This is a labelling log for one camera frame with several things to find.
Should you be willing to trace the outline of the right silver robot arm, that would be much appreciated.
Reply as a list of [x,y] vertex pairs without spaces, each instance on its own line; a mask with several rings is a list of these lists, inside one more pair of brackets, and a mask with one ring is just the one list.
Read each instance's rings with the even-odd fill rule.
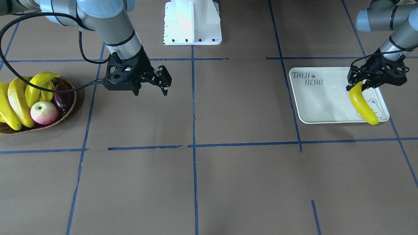
[[1,36],[13,25],[34,17],[46,16],[52,22],[73,26],[79,32],[96,32],[109,51],[105,60],[106,75],[88,83],[103,84],[112,91],[132,91],[139,94],[142,83],[158,86],[167,95],[172,77],[166,67],[151,66],[128,12],[135,8],[134,0],[2,0],[1,15],[30,11],[1,29]]

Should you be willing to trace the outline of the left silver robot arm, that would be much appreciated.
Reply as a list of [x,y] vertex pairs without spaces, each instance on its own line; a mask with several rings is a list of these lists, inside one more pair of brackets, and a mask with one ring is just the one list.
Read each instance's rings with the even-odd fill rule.
[[388,39],[371,55],[364,57],[360,67],[351,64],[347,76],[350,91],[361,83],[362,90],[383,84],[401,86],[407,82],[409,69],[404,59],[418,45],[417,4],[399,5],[398,0],[372,0],[357,15],[358,31],[392,31]]

